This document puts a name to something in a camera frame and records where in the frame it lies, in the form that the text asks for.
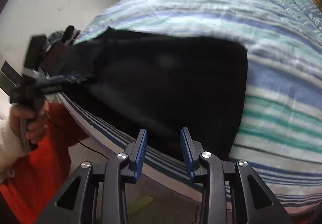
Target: metal screw head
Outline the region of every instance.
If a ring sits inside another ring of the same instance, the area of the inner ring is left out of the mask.
[[[245,160],[240,160],[240,161],[238,162],[238,164],[239,164],[240,166],[242,166],[242,167],[246,167],[246,166],[248,165],[248,162],[247,162],[247,161],[245,161]]]
[[[204,158],[208,159],[211,157],[211,153],[208,151],[204,151],[201,153],[201,156],[203,156]]]
[[[88,168],[90,165],[91,165],[91,163],[90,163],[89,161],[84,161],[80,166],[81,166],[83,169],[86,169],[86,168]]]
[[[118,154],[118,159],[120,159],[120,160],[123,160],[123,159],[126,159],[126,157],[127,157],[128,155],[127,154],[125,154],[125,153],[119,153]]]

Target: bed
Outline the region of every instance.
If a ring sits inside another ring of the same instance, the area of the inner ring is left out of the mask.
[[[213,36],[248,50],[244,113],[229,154],[247,160],[289,214],[322,200],[322,14],[312,0],[121,0],[88,25],[76,41],[108,27],[173,36]],[[58,95],[75,120],[111,156],[134,140]],[[143,174],[201,201],[185,166],[148,147]],[[226,184],[227,207],[230,205]]]

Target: human hand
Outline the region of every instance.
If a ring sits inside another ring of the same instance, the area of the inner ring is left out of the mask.
[[[45,101],[44,106],[40,110],[37,118],[28,125],[25,138],[30,140],[31,143],[36,144],[46,134],[47,126],[45,125],[48,119],[49,105]],[[36,116],[35,112],[27,107],[12,106],[10,110],[9,124],[11,131],[16,135],[20,135],[19,118],[32,119]]]

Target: orange sweater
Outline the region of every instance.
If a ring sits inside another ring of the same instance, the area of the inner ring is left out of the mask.
[[[0,185],[4,199],[21,224],[34,223],[68,178],[68,147],[77,143],[75,138],[88,137],[63,105],[49,104],[49,116],[65,132],[73,133],[72,138],[48,121],[47,133],[38,148],[18,159],[12,167],[15,176]]]

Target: black cable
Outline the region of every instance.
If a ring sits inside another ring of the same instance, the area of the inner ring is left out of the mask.
[[[72,137],[74,140],[76,140],[80,145],[82,145],[82,146],[84,146],[85,148],[87,148],[87,149],[89,149],[89,150],[91,150],[91,151],[93,151],[93,152],[96,152],[96,153],[98,153],[98,154],[100,154],[100,155],[102,155],[104,158],[106,158],[106,159],[108,159],[109,160],[109,158],[108,157],[106,157],[104,154],[102,154],[102,153],[100,153],[100,152],[98,152],[98,151],[96,151],[96,150],[93,150],[92,148],[90,148],[90,147],[87,147],[86,145],[84,145],[83,143],[81,143],[78,139],[76,139],[76,138],[74,138],[72,135],[70,135],[70,134],[68,134],[66,131],[64,131],[60,126],[58,126],[56,123],[54,123],[51,119],[48,119],[52,124],[54,124],[57,128],[59,128],[64,134],[66,134],[66,135],[68,135],[68,136],[70,136],[70,137]]]
[[[197,205],[197,209],[196,209],[196,212],[194,214],[194,222],[192,222],[191,224],[195,224],[198,221],[198,217],[197,217],[198,209],[199,209],[199,205]]]

